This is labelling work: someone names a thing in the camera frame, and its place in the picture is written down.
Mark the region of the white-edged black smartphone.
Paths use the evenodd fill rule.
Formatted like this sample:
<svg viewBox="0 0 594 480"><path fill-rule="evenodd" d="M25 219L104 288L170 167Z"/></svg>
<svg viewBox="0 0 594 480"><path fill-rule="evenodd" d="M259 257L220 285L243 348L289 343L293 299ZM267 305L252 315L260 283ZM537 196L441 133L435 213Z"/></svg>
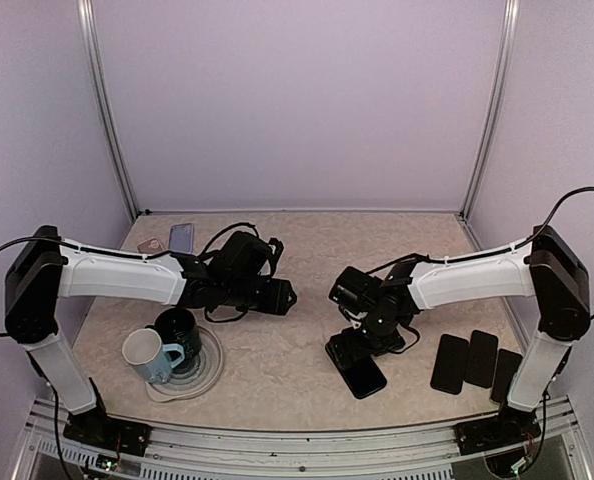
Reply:
<svg viewBox="0 0 594 480"><path fill-rule="evenodd" d="M371 357L361 359L350 368L342 370L341 376L358 400L379 392L387 385L386 377Z"/></svg>

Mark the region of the lavender phone case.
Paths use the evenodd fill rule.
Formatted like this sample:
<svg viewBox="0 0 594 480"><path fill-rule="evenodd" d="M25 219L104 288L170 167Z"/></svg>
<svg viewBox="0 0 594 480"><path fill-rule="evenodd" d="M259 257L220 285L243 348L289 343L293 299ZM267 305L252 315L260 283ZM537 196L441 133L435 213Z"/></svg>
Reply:
<svg viewBox="0 0 594 480"><path fill-rule="evenodd" d="M173 225L169 230L168 248L173 252L192 254L194 248L194 224Z"/></svg>

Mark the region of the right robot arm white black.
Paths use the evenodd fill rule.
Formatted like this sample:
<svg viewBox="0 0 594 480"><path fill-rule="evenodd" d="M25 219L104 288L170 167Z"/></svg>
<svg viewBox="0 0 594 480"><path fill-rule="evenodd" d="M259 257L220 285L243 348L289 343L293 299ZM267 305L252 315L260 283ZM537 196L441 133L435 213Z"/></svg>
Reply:
<svg viewBox="0 0 594 480"><path fill-rule="evenodd" d="M386 268L386 277L379 278L348 266L329 292L351 325L328 341L326 351L350 386L376 371L375 357L401 350L398 330L421 312L497 297L536 299L537 329L506 390L505 408L488 423L495 442L512 442L590 328L585 265L553 228L542 225L498 249L443 259L411 254Z"/></svg>

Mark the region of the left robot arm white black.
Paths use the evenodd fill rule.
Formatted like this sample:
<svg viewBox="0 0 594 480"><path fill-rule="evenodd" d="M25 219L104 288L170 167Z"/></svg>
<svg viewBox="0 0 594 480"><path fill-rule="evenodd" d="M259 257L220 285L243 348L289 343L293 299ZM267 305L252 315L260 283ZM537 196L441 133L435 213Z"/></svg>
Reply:
<svg viewBox="0 0 594 480"><path fill-rule="evenodd" d="M275 276L283 243L262 240L251 224L228 227L230 237L199 254L145 255L64 239L42 226L21 239L24 248L5 277L5 329L56 390L79 430L98 445L117 434L94 382L80 369L55 318L58 299L108 297L201 309L232 307L284 316L297 301L288 280Z"/></svg>

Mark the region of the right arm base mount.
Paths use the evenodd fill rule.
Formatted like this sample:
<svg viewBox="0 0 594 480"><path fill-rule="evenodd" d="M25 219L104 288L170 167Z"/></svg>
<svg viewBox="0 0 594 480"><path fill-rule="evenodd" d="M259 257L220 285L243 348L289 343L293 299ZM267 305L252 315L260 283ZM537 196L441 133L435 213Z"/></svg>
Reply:
<svg viewBox="0 0 594 480"><path fill-rule="evenodd" d="M502 404L495 415L460 422L454 432L460 454L470 455L537 438L541 427L535 410L525 412Z"/></svg>

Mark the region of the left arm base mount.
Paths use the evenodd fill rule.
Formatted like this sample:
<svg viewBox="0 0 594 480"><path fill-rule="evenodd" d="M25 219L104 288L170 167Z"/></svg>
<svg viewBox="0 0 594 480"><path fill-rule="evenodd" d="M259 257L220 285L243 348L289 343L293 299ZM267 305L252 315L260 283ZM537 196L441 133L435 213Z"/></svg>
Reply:
<svg viewBox="0 0 594 480"><path fill-rule="evenodd" d="M101 410L69 414L63 435L69 440L114 451L143 457L152 428L140 422L108 416Z"/></svg>

